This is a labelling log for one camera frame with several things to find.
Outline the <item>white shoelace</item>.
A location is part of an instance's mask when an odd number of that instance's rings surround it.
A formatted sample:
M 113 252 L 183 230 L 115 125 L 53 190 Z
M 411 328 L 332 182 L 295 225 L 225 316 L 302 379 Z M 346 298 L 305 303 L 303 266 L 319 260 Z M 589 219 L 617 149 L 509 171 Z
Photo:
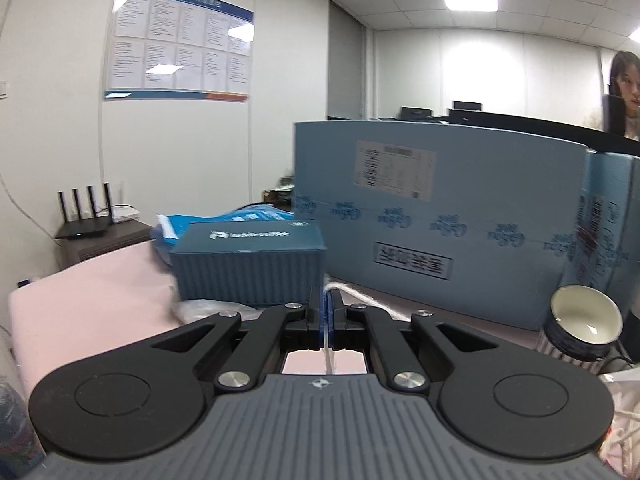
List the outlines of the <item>white shoelace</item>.
M 397 356 L 395 334 L 409 327 L 410 316 L 394 310 L 346 283 L 329 282 L 324 288 L 326 304 L 326 371 L 333 375 L 377 374 L 383 376 L 378 349 L 372 344 L 368 316 L 383 335 L 383 356 Z

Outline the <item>blue coffee box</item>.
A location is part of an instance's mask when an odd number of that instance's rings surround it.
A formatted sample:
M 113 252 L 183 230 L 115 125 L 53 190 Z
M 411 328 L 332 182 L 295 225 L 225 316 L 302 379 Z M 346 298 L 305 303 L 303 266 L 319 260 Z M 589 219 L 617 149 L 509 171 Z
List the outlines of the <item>blue coffee box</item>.
M 170 252 L 180 299 L 249 307 L 306 304 L 326 272 L 326 244 L 312 220 L 197 223 Z

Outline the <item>black wifi router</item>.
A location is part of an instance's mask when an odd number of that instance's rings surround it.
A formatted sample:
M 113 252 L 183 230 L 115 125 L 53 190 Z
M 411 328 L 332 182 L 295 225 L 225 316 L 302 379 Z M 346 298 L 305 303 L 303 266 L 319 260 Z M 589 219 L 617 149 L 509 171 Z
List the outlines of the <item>black wifi router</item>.
M 110 185 L 107 182 L 102 183 L 103 198 L 106 212 L 105 216 L 99 214 L 96 208 L 96 200 L 94 199 L 93 186 L 87 186 L 87 196 L 90 206 L 90 214 L 86 217 L 82 213 L 81 200 L 78 188 L 72 189 L 76 218 L 71 219 L 67 213 L 65 195 L 63 191 L 58 191 L 58 206 L 62 214 L 63 222 L 55 233 L 56 240 L 76 240 L 76 238 L 95 237 L 106 233 L 106 231 L 114 224 L 113 204 L 111 198 Z

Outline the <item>blue cardboard box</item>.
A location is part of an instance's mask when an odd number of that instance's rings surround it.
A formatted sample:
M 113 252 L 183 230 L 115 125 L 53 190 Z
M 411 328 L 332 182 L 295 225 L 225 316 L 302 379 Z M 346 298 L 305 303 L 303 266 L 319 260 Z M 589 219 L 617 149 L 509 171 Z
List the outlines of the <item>blue cardboard box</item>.
M 538 330 L 572 244 L 587 149 L 420 122 L 300 122 L 294 210 L 334 278 Z
M 639 217 L 638 157 L 588 153 L 560 284 L 600 290 L 628 314 L 639 303 Z

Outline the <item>black white striped bowl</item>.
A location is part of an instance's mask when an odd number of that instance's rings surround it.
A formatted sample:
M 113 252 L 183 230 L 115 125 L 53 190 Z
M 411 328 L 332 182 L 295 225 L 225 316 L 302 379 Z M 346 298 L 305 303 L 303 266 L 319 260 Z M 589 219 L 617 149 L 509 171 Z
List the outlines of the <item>black white striped bowl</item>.
M 604 292 L 567 285 L 550 299 L 535 350 L 597 375 L 623 330 L 617 304 Z

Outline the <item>red white plastic bag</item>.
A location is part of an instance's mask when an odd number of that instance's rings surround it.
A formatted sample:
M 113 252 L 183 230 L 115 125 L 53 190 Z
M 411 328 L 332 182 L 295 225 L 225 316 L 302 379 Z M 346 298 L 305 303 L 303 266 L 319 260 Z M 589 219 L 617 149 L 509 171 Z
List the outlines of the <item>red white plastic bag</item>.
M 625 479 L 638 479 L 640 471 L 640 382 L 638 367 L 602 374 L 614 402 L 614 418 L 599 455 Z

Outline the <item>wall poster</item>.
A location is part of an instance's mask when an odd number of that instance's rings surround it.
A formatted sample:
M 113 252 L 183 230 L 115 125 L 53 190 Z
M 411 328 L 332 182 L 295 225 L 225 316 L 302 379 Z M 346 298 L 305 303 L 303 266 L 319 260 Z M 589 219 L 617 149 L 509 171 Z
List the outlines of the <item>wall poster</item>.
M 114 0 L 103 99 L 244 102 L 254 31 L 224 0 Z

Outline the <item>person in background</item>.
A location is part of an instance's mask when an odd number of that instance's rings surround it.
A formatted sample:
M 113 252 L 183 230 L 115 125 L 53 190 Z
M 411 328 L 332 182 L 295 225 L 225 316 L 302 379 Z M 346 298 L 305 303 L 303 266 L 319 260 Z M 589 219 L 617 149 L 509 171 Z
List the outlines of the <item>person in background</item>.
M 610 93 L 625 104 L 628 139 L 639 140 L 640 60 L 634 52 L 618 51 L 610 69 Z

